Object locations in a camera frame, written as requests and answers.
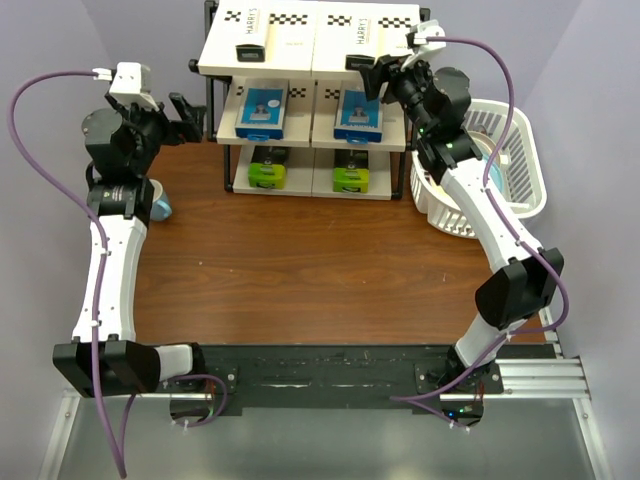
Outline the blue razor package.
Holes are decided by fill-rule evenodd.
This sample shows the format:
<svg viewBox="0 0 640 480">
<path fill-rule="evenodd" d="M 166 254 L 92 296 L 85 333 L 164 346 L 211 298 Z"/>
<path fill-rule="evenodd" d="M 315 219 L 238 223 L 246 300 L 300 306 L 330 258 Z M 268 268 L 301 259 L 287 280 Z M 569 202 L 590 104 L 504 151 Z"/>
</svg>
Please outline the blue razor package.
<svg viewBox="0 0 640 480">
<path fill-rule="evenodd" d="M 351 144 L 380 143 L 383 110 L 378 98 L 369 100 L 364 87 L 343 82 L 333 126 L 333 138 Z"/>
</svg>

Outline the white Harry's razor box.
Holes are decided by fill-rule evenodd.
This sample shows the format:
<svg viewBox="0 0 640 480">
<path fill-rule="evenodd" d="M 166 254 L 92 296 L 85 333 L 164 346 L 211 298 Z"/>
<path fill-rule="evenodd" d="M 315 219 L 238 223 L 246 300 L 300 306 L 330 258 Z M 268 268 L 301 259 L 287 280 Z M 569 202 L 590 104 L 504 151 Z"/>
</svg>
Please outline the white Harry's razor box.
<svg viewBox="0 0 640 480">
<path fill-rule="evenodd" d="M 358 71 L 374 66 L 378 58 L 378 46 L 378 21 L 372 17 L 355 16 L 345 47 L 345 70 Z"/>
</svg>

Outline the blue booklet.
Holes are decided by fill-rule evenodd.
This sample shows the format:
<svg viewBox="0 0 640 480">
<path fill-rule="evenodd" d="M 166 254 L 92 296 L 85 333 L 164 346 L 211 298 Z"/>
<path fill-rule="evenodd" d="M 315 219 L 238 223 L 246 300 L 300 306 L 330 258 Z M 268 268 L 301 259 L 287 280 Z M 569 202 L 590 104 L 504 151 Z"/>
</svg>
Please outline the blue booklet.
<svg viewBox="0 0 640 480">
<path fill-rule="evenodd" d="M 250 78 L 243 87 L 235 133 L 252 141 L 282 140 L 289 82 Z"/>
</svg>

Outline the black green razor box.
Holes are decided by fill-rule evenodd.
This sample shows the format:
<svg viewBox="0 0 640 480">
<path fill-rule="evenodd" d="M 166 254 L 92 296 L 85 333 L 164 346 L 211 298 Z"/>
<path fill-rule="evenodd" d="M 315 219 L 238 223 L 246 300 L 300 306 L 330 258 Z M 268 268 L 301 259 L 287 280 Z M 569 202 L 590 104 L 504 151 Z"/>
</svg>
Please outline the black green razor box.
<svg viewBox="0 0 640 480">
<path fill-rule="evenodd" d="M 248 167 L 248 181 L 253 188 L 282 190 L 286 184 L 290 149 L 256 146 Z"/>
</svg>

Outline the black green razor package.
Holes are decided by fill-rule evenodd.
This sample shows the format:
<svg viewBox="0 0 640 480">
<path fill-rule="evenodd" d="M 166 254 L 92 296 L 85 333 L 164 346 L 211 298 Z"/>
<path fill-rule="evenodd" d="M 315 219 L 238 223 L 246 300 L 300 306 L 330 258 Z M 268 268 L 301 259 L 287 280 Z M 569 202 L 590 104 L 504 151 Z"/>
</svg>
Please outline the black green razor package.
<svg viewBox="0 0 640 480">
<path fill-rule="evenodd" d="M 369 156 L 364 150 L 335 150 L 333 191 L 367 193 L 369 190 Z"/>
</svg>

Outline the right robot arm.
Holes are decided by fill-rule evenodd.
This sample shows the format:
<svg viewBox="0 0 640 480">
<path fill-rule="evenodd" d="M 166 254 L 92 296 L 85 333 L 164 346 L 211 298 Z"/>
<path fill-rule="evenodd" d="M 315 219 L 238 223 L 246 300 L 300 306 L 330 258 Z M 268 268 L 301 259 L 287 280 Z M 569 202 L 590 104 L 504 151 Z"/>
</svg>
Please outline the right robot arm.
<svg viewBox="0 0 640 480">
<path fill-rule="evenodd" d="M 451 67 L 432 71 L 424 61 L 411 67 L 401 63 L 386 55 L 360 68 L 366 96 L 401 106 L 417 131 L 420 165 L 458 205 L 492 272 L 475 292 L 476 316 L 449 349 L 438 388 L 466 393 L 480 382 L 480 368 L 551 303 L 555 292 L 565 290 L 564 258 L 528 232 L 486 173 L 489 163 L 463 125 L 471 105 L 469 78 Z"/>
</svg>

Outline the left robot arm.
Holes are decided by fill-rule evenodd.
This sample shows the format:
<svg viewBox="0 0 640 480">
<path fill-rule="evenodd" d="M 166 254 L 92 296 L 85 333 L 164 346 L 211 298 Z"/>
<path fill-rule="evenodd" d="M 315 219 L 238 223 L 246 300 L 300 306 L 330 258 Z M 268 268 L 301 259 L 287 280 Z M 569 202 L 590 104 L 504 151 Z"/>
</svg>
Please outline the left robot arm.
<svg viewBox="0 0 640 480">
<path fill-rule="evenodd" d="M 182 94 L 169 99 L 179 117 L 164 107 L 139 102 L 109 105 L 82 122 L 91 158 L 85 176 L 90 213 L 91 256 L 83 306 L 68 343 L 57 344 L 52 361 L 83 397 L 154 393 L 173 380 L 185 392 L 200 390 L 207 380 L 201 347 L 194 343 L 144 345 L 137 341 L 133 315 L 140 253 L 149 230 L 153 185 L 150 166 L 163 146 L 199 143 L 206 109 Z"/>
</svg>

